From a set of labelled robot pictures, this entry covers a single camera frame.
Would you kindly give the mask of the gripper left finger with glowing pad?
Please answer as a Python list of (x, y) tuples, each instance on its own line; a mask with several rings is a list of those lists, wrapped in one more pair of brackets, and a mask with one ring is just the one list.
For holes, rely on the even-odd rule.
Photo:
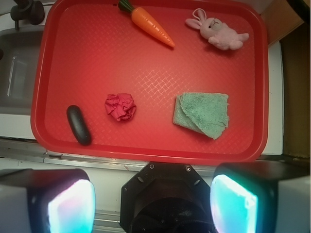
[(82, 169), (2, 169), (2, 233), (90, 233), (95, 188)]

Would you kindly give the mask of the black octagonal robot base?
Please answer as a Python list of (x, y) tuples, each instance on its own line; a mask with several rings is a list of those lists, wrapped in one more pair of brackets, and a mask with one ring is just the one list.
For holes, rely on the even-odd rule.
[(121, 188), (127, 233), (214, 233), (210, 186), (191, 165), (148, 163)]

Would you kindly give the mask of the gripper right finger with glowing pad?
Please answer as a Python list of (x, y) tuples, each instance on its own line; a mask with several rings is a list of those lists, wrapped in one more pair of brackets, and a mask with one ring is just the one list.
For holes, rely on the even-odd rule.
[(214, 171), (210, 208), (219, 233), (309, 233), (310, 165), (222, 163)]

